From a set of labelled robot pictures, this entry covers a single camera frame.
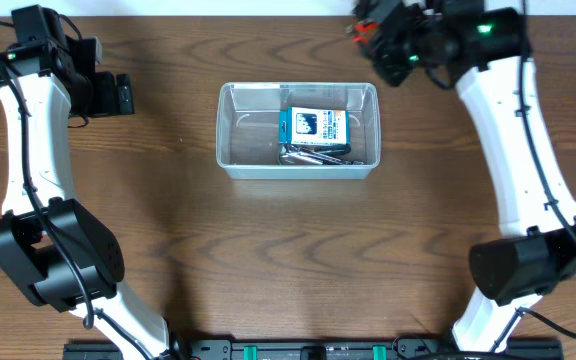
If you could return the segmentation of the red handled pliers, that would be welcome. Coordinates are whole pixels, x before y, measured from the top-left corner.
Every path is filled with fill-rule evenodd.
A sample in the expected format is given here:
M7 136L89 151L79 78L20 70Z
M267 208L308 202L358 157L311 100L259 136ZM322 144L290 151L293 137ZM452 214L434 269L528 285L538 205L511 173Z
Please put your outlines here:
M378 26L372 19L358 20L346 27L346 33L352 37L352 41L360 46L367 46L370 38L377 31Z

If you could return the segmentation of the small steel hammer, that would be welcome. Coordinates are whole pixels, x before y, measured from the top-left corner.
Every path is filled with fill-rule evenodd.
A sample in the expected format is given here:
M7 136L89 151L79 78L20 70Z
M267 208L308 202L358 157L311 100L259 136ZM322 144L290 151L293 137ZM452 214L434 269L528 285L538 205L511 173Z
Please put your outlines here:
M320 154L336 157L342 159L343 155L347 155L351 151L349 145L334 145L334 146L305 146L305 145L294 145L294 144L284 144L279 151L278 162L281 165L321 165L311 163L306 160L301 160L286 156L288 151L306 150L308 152L317 152Z

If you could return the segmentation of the clear plastic storage box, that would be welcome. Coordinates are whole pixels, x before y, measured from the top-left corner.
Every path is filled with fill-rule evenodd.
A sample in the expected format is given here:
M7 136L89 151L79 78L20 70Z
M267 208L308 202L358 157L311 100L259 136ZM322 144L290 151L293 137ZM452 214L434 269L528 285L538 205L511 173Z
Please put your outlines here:
M345 110L351 151L363 165L281 165L279 114L289 107ZM363 179L380 162L377 90L370 83L229 82L219 95L217 163L233 179Z

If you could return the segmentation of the blue white cardboard box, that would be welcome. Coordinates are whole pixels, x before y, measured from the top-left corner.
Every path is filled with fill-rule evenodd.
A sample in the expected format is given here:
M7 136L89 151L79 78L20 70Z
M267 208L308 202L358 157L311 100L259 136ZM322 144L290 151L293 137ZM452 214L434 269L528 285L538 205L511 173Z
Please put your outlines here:
M349 145L349 116L345 110L289 107L279 114L280 144L303 146Z

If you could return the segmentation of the silver combination wrench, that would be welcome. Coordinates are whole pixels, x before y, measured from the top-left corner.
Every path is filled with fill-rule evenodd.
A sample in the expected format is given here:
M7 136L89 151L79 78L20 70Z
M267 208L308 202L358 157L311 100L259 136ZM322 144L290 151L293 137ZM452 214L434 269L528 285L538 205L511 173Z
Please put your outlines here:
M321 165L363 165L361 161L343 160L317 152L308 152L306 150L288 151L286 156Z

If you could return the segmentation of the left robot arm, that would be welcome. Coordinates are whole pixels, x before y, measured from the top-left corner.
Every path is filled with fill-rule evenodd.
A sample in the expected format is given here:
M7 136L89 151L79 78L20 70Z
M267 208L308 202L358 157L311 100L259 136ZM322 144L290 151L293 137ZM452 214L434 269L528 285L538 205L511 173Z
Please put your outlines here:
M99 70L94 37L67 35L68 17L15 9L16 40L0 52L8 181L0 216L0 268L35 306L79 317L122 359L178 359L164 317L129 287L114 234L78 200L69 122L130 115L130 79Z

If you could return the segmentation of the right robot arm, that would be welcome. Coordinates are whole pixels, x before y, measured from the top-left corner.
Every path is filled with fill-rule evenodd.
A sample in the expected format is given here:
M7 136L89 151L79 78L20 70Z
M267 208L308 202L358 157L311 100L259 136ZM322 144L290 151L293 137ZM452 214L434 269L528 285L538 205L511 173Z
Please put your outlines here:
M500 238L475 245L475 284L450 331L450 354L519 357L510 335L559 283L576 274L576 201L543 120L525 8L481 1L364 0L355 43L399 86L416 69L455 91L477 131L496 196Z

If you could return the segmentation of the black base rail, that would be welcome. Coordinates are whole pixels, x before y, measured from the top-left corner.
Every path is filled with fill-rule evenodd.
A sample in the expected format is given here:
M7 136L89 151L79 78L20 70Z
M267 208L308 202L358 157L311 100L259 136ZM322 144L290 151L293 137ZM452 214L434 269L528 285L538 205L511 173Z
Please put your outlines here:
M442 341L417 336L393 341L350 342L239 342L198 340L187 345L188 357L196 360L394 360L394 359L539 359L563 360L558 340L509 340L505 350L492 355L467 358L446 356L458 350ZM127 359L112 344L66 344L62 359Z

